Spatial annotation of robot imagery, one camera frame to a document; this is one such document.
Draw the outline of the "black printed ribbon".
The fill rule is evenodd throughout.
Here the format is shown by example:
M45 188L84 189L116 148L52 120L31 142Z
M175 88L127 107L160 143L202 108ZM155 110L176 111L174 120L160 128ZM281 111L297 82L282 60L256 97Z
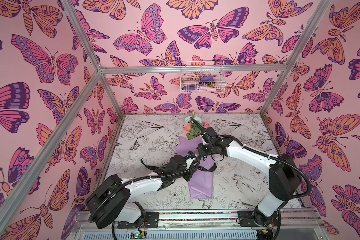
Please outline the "black printed ribbon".
M146 165L144 162L143 162L143 159L140 160L140 162L143 164L144 167L146 167L147 169L149 170L156 170L158 169L159 167L157 166L151 166L151 165ZM205 167L202 167L202 166L198 166L197 168L198 170L202 171L202 172L214 172L216 169L217 169L217 164L214 163L213 166L209 169L205 168Z

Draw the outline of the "purple pink wrapping paper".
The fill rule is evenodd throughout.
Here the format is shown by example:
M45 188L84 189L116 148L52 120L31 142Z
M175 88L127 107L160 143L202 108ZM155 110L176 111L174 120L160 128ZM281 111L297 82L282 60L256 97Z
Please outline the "purple pink wrapping paper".
M176 153L181 156L185 156L189 151L193 152L197 156L198 145L203 143L201 137L196 137L192 140L188 140L185 133L179 136L180 143L175 147ZM191 199L212 199L213 198L213 185L214 185L214 172L204 172L196 170L189 183L189 190Z

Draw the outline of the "white fake flower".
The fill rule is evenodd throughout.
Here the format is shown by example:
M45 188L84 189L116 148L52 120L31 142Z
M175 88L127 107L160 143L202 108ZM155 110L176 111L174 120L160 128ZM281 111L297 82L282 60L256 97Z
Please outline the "white fake flower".
M203 123L203 120L200 117L198 117L195 112L190 112L190 115L185 119L185 123L192 123L193 122L192 119L194 119L196 122L200 124Z

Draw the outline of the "orange pink fake rose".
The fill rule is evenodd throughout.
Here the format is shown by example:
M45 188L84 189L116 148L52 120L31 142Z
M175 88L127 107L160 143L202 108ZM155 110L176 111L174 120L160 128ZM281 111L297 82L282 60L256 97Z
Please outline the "orange pink fake rose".
M185 123L185 125L184 125L184 127L183 127L184 131L187 132L187 133L189 133L192 128L193 128L193 127L192 127L192 124L191 124L191 123Z

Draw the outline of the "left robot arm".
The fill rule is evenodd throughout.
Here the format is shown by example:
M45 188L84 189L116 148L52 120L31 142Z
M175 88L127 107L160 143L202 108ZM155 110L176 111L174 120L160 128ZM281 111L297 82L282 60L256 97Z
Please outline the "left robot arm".
M88 221L103 229L114 222L126 222L134 228L142 226L147 213L133 199L146 193L163 190L177 179L189 181L198 170L202 157L189 151L186 156L174 155L166 165L134 179L108 177L86 200Z

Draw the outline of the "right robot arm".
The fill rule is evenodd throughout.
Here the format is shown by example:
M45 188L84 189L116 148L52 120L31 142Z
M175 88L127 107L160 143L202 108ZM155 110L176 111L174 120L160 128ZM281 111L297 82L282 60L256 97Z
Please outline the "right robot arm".
M313 187L307 175L296 167L290 155L267 154L241 143L234 136L218 135L211 127L205 129L198 126L198 128L203 139L203 143L198 145L199 155L203 157L222 155L234 158L252 165L268 177L268 192L248 218L255 226L268 226L273 215L290 200L311 194Z

